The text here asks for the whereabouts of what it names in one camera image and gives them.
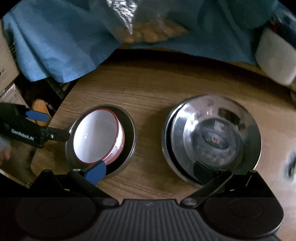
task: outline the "red rim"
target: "red rim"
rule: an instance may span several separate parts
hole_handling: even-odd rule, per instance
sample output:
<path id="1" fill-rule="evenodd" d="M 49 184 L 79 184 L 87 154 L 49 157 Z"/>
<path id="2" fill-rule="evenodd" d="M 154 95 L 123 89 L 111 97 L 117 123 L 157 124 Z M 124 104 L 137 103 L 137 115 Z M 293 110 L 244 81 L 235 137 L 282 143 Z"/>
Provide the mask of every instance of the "red rim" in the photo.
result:
<path id="1" fill-rule="evenodd" d="M 97 110 L 106 110 L 106 111 L 110 112 L 110 113 L 114 116 L 114 118 L 115 118 L 115 120 L 116 120 L 116 139 L 115 139 L 115 141 L 114 141 L 112 147 L 110 148 L 110 150 L 107 152 L 107 154 L 106 154 L 105 156 L 103 156 L 103 157 L 100 159 L 100 160 L 104 161 L 104 158 L 106 158 L 106 157 L 110 154 L 110 152 L 112 151 L 112 149 L 114 148 L 114 146 L 115 146 L 115 144 L 116 144 L 116 141 L 117 141 L 117 138 L 118 138 L 118 133 L 119 133 L 119 120 L 118 120 L 117 116 L 114 114 L 114 112 L 111 111 L 111 110 L 109 110 L 109 109 L 106 109 L 106 108 L 98 108 L 98 109 L 93 110 L 92 112 L 95 112 L 95 111 L 97 111 Z M 97 161 L 100 161 L 100 160 L 97 160 L 97 161 L 94 161 L 94 162 L 91 162 L 91 163 L 87 163 L 87 162 L 84 162 L 84 161 L 80 160 L 78 157 L 77 157 L 77 159 L 78 159 L 80 162 L 82 162 L 83 164 L 87 165 L 87 166 L 91 166 L 92 164 L 96 163 Z"/>

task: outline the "screw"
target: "screw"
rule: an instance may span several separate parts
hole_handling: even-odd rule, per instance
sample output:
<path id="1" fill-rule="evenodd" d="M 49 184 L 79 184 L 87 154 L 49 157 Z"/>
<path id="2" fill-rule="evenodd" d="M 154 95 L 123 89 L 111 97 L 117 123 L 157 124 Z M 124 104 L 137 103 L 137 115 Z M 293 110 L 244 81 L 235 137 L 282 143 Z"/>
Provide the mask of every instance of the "screw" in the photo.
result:
<path id="1" fill-rule="evenodd" d="M 192 197 L 187 197 L 183 199 L 182 204 L 184 204 L 185 206 L 194 206 L 197 204 L 197 201 Z"/>
<path id="2" fill-rule="evenodd" d="M 114 198 L 105 198 L 103 201 L 102 201 L 102 204 L 104 204 L 105 206 L 108 206 L 108 207 L 113 207 L 117 204 L 117 200 L 115 200 Z"/>

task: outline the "black object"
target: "black object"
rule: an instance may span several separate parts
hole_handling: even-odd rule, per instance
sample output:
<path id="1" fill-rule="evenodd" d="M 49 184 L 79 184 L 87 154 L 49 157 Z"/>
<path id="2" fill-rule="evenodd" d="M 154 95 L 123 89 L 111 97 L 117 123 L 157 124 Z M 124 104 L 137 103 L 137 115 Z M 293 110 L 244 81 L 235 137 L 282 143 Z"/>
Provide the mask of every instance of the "black object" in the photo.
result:
<path id="1" fill-rule="evenodd" d="M 48 140 L 67 141 L 66 130 L 39 126 L 26 119 L 30 109 L 24 105 L 0 103 L 0 134 L 42 148 Z"/>
<path id="2" fill-rule="evenodd" d="M 173 199 L 128 199 L 119 205 L 75 171 L 55 176 L 45 170 L 25 196 L 12 207 L 0 201 L 4 212 L 0 215 L 0 240 L 271 241 L 279 240 L 275 234 L 284 215 L 256 171 L 247 175 L 222 172 L 180 205 Z M 21 227 L 22 235 L 12 234 L 14 239 L 9 239 L 1 230 L 9 223 L 1 218 L 13 213 L 13 223 Z"/>

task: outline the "blue cloth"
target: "blue cloth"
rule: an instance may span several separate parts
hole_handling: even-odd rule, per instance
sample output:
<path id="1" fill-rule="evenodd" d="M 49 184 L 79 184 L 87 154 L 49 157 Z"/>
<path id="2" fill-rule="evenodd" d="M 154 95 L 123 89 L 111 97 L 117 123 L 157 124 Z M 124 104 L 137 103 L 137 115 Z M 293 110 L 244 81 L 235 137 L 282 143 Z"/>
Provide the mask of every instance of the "blue cloth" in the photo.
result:
<path id="1" fill-rule="evenodd" d="M 66 83 L 94 70 L 120 43 L 92 9 L 94 0 L 23 0 L 3 17 L 8 41 L 15 41 L 22 73 Z M 190 31 L 159 46 L 225 62 L 255 63 L 263 26 L 277 0 L 171 0 L 169 18 Z"/>

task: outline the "white plastic object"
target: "white plastic object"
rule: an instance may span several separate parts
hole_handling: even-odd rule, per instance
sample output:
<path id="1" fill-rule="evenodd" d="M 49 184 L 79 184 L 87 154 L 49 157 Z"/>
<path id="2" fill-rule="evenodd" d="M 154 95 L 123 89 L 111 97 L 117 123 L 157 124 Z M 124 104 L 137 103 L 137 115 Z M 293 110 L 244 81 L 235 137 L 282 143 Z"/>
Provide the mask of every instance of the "white plastic object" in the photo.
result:
<path id="1" fill-rule="evenodd" d="M 270 28 L 263 31 L 255 58 L 260 68 L 281 85 L 290 85 L 296 77 L 296 50 Z"/>
<path id="2" fill-rule="evenodd" d="M 97 109 L 78 125 L 73 140 L 76 156 L 85 164 L 103 160 L 113 162 L 124 144 L 123 128 L 116 115 L 108 109 Z"/>

